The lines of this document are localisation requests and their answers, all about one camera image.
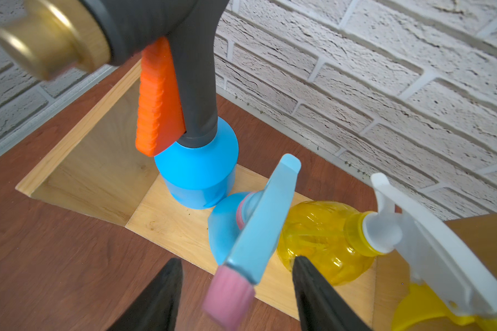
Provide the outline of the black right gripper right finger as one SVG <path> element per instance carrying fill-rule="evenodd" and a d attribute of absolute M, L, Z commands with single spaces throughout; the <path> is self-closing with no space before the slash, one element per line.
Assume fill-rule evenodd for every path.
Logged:
<path fill-rule="evenodd" d="M 294 259 L 292 277 L 302 330 L 370 330 L 306 257 Z"/>

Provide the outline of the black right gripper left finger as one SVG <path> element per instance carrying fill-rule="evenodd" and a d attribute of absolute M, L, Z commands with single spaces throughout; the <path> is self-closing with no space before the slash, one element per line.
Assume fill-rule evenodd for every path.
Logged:
<path fill-rule="evenodd" d="M 183 279 L 182 261 L 170 259 L 109 330 L 174 330 Z"/>

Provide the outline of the small blue spray bottle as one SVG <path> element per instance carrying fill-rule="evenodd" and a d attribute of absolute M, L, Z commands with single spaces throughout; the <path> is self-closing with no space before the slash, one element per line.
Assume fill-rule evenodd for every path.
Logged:
<path fill-rule="evenodd" d="M 225 330 L 237 330 L 276 251 L 295 194 L 301 162 L 284 154 L 263 190 L 228 196 L 208 218 L 218 263 L 203 310 Z"/>

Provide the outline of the yellow spray bottle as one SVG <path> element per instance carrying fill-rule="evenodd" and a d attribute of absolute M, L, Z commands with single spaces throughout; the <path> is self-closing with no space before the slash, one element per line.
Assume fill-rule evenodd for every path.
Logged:
<path fill-rule="evenodd" d="M 293 206 L 277 255 L 292 269 L 306 257 L 333 286 L 365 273 L 374 259 L 396 251 L 411 272 L 409 294 L 399 303 L 393 330 L 446 317 L 456 325 L 497 330 L 497 279 L 447 225 L 393 187 L 371 176 L 378 209 L 359 212 L 335 201 Z"/>

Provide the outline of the blue pressure sprayer bottle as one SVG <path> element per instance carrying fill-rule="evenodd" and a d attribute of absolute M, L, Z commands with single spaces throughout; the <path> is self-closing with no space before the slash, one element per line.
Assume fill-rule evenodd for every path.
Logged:
<path fill-rule="evenodd" d="M 136 148 L 176 201 L 204 210 L 233 188 L 239 155 L 218 116 L 214 41 L 226 1 L 26 1 L 0 45 L 33 77 L 91 73 L 140 54 Z"/>

